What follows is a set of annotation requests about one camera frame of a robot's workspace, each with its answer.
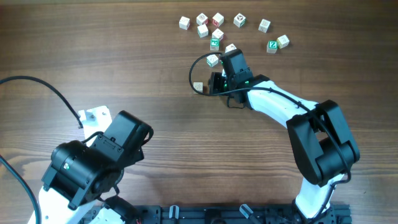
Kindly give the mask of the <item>wooden block blue side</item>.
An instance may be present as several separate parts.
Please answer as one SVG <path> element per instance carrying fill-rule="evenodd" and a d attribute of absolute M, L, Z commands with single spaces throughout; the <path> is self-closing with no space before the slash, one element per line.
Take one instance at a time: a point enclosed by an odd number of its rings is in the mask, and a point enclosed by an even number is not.
<path fill-rule="evenodd" d="M 203 83 L 202 82 L 194 82 L 193 87 L 196 91 L 199 91 L 200 93 L 203 92 Z"/>

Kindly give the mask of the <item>wooden block bee picture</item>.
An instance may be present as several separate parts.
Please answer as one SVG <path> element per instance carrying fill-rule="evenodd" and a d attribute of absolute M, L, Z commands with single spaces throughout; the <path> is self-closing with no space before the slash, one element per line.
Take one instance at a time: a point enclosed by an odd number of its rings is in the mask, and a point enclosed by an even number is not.
<path fill-rule="evenodd" d="M 182 16 L 179 20 L 179 28 L 183 30 L 188 30 L 190 27 L 190 19 L 188 17 Z"/>

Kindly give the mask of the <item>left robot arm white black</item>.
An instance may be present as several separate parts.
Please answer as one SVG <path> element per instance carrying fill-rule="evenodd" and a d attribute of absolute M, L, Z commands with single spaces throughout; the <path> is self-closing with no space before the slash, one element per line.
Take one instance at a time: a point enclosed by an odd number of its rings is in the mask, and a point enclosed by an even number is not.
<path fill-rule="evenodd" d="M 85 138 L 58 145 L 42 177 L 42 223 L 78 223 L 103 193 L 115 189 L 124 170 L 141 160 L 152 127 L 127 111 L 112 118 L 106 106 L 78 113 Z"/>

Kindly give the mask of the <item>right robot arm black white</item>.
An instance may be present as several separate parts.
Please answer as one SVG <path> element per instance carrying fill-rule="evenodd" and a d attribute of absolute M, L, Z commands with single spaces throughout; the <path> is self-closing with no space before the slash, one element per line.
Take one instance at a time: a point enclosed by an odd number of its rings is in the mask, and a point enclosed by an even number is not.
<path fill-rule="evenodd" d="M 210 95 L 234 99 L 287 129 L 295 163 L 303 175 L 295 206 L 303 221 L 318 221 L 330 208 L 336 186 L 351 180 L 351 167 L 360 158 L 342 110 L 334 101 L 304 100 L 264 75 L 253 75 L 239 49 L 221 54 L 220 61 L 223 72 L 211 75 Z"/>

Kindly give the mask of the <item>wooden block green V side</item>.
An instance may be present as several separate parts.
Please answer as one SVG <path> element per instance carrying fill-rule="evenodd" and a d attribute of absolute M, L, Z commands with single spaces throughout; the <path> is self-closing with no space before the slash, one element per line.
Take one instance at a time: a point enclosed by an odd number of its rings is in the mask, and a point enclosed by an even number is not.
<path fill-rule="evenodd" d="M 219 58 L 218 58 L 217 54 L 211 54 L 206 57 L 206 62 L 210 67 L 214 67 L 215 65 L 218 64 Z"/>

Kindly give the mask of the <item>wooden block red side picture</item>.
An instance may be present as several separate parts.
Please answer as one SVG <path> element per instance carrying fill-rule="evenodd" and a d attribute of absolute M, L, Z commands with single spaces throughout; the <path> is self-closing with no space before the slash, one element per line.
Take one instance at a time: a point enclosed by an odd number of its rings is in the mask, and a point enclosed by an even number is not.
<path fill-rule="evenodd" d="M 237 47 L 234 44 L 229 44 L 228 46 L 226 46 L 225 52 L 227 53 L 235 49 L 237 49 Z"/>

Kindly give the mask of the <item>wooden block green top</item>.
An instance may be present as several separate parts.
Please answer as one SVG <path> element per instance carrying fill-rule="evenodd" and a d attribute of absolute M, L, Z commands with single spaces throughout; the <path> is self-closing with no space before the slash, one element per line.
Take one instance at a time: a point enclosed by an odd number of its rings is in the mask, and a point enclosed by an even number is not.
<path fill-rule="evenodd" d="M 210 40 L 210 50 L 218 51 L 220 47 L 220 41 L 218 39 L 211 39 Z"/>

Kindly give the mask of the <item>wooden block red drawing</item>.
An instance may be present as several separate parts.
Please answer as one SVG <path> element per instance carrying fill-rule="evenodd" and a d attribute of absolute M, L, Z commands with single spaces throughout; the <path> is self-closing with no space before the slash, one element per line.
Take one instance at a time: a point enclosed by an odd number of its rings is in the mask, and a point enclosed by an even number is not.
<path fill-rule="evenodd" d="M 213 39 L 218 39 L 219 41 L 221 41 L 223 39 L 223 37 L 224 37 L 224 32 L 221 31 L 220 29 L 216 29 L 212 33 Z"/>

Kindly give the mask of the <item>wooden block green Z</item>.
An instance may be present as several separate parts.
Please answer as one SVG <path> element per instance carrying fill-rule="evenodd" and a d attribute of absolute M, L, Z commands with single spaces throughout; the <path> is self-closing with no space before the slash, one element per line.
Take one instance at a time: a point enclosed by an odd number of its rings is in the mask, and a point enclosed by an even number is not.
<path fill-rule="evenodd" d="M 274 40 L 268 41 L 268 43 L 267 43 L 267 53 L 275 54 L 277 52 L 277 49 L 278 49 L 277 41 L 274 41 Z"/>

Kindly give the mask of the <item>wooden block green side picture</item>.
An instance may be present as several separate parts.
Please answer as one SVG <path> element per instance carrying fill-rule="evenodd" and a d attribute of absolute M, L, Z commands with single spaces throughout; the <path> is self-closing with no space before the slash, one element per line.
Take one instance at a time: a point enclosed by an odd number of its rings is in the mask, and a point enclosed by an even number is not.
<path fill-rule="evenodd" d="M 238 13 L 235 17 L 234 17 L 234 25 L 236 25 L 238 28 L 242 27 L 246 22 L 246 17 L 244 15 L 242 15 L 241 13 Z"/>

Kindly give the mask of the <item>wooden block plain pattern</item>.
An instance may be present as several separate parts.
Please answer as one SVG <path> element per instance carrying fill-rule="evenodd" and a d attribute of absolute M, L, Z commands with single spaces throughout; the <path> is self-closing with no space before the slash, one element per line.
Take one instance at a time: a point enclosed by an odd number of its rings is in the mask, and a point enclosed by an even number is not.
<path fill-rule="evenodd" d="M 270 25 L 271 25 L 270 21 L 268 21 L 266 19 L 262 19 L 262 21 L 259 24 L 258 30 L 263 32 L 263 33 L 266 33 L 268 31 Z"/>

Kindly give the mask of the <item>wooden block red letter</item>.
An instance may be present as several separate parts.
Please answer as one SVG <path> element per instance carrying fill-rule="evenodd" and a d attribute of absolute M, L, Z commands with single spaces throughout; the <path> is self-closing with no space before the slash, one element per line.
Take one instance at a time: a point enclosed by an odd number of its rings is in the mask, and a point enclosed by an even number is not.
<path fill-rule="evenodd" d="M 212 17 L 212 24 L 216 27 L 220 27 L 222 23 L 224 22 L 224 16 L 221 15 L 219 12 L 217 12 L 213 17 Z"/>

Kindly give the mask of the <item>wooden block yellow side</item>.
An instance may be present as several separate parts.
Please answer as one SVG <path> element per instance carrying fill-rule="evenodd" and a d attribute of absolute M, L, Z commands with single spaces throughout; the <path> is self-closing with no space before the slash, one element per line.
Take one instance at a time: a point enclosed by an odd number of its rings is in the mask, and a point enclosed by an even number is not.
<path fill-rule="evenodd" d="M 277 45 L 280 49 L 283 49 L 284 47 L 288 46 L 289 43 L 290 43 L 290 40 L 286 35 L 282 35 L 277 38 Z"/>

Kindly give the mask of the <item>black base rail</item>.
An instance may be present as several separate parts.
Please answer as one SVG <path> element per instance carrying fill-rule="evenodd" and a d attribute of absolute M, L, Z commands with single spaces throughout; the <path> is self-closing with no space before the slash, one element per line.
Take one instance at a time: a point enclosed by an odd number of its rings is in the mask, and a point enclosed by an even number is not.
<path fill-rule="evenodd" d="M 169 207 L 137 206 L 139 218 L 134 223 L 251 223 L 240 211 L 239 207 L 180 207 L 177 218 L 169 217 Z M 254 218 L 259 223 L 304 223 L 300 215 L 293 212 L 287 204 L 252 207 Z M 352 224 L 349 205 L 332 205 L 317 223 Z"/>

